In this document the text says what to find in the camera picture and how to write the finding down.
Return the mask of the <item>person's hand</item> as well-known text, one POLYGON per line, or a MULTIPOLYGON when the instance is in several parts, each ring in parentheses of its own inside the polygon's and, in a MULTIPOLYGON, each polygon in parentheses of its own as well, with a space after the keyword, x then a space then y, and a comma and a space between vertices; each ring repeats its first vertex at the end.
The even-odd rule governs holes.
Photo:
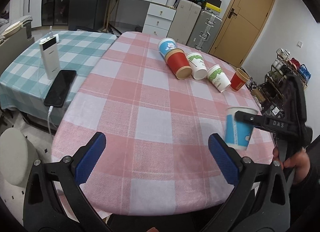
POLYGON ((295 153, 285 162, 281 162, 279 150, 275 147, 273 149, 273 160, 279 161, 282 169, 294 168, 296 170, 292 182, 294 185, 301 184, 301 186, 310 187, 313 184, 311 163, 306 148, 302 148, 301 151, 295 153))

